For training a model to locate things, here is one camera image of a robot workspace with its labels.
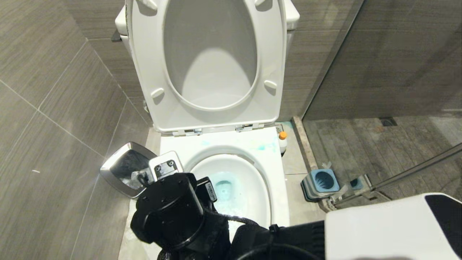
cleaning bottle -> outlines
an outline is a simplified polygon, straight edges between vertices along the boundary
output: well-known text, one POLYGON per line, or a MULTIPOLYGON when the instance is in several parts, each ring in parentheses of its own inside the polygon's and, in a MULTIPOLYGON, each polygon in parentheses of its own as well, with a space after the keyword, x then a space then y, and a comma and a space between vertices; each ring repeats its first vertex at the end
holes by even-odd
POLYGON ((286 148, 287 148, 287 133, 284 132, 284 131, 281 131, 279 133, 279 148, 281 149, 281 156, 284 155, 284 153, 286 152, 286 148))

shower floor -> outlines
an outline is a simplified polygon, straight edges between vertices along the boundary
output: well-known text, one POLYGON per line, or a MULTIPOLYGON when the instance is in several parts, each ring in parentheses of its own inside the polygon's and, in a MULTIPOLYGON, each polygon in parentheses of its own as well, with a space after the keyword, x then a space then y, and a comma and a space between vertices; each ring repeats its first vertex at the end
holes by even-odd
MULTIPOLYGON (((372 184, 393 177, 462 142, 462 117, 395 117, 397 126, 378 118, 303 120, 316 162, 332 162, 342 186, 367 174, 372 184)), ((392 199, 444 192, 462 199, 462 158, 443 162, 382 190, 392 199)))

toilet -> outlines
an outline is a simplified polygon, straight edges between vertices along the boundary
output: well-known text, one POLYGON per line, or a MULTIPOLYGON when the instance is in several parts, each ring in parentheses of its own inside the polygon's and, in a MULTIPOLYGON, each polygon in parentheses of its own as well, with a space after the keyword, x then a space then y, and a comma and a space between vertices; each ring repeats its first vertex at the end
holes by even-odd
POLYGON ((210 178, 219 213, 290 225, 274 125, 287 29, 299 18, 290 0, 134 0, 125 11, 122 39, 160 153, 175 151, 185 172, 210 178))

floor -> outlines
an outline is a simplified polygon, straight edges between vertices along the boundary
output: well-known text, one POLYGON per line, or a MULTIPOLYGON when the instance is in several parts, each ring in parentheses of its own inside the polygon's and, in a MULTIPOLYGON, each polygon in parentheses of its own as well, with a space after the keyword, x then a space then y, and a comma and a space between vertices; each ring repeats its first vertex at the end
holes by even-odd
MULTIPOLYGON (((306 176, 305 167, 300 148, 298 147, 295 133, 290 122, 279 122, 287 132, 287 150, 282 157, 284 174, 286 176, 287 196, 289 199, 289 214, 291 225, 309 223, 324 220, 326 213, 318 204, 306 202, 300 182, 306 176)), ((159 154, 160 134, 150 129, 146 147, 159 154)), ((157 259, 160 248, 154 244, 146 244, 139 241, 130 229, 130 222, 135 212, 135 201, 130 202, 127 224, 122 239, 119 260, 148 260, 157 259)))
MULTIPOLYGON (((462 117, 396 117, 304 121, 319 166, 332 162, 339 182, 367 174, 377 184, 462 142, 462 117)), ((462 199, 462 158, 425 170, 383 192, 392 199, 444 192, 462 199)))

toilet tank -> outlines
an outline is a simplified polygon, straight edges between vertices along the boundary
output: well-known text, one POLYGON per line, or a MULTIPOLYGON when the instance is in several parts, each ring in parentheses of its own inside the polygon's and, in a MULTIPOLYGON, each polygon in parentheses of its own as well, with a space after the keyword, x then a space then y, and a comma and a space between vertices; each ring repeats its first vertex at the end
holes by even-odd
MULTIPOLYGON (((286 46, 286 59, 289 54, 289 49, 292 44, 294 37, 295 29, 297 28, 298 20, 300 19, 300 14, 297 9, 291 2, 291 0, 284 0, 284 7, 286 9, 286 24, 287 24, 287 46, 286 46)), ((123 6, 119 15, 115 19, 115 26, 117 31, 120 34, 125 48, 127 48, 128 53, 131 55, 130 46, 128 44, 128 33, 127 33, 127 20, 125 15, 125 6, 123 6)))

